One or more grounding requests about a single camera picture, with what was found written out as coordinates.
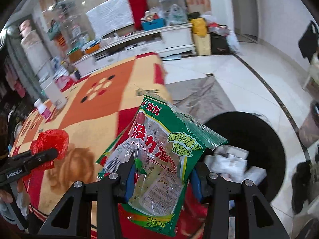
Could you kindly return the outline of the person left hand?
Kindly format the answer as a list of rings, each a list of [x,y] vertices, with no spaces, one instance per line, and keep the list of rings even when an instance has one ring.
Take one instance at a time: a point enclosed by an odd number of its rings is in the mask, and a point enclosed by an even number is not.
[[[12,196],[4,190],[0,190],[0,198],[5,203],[12,203]]]

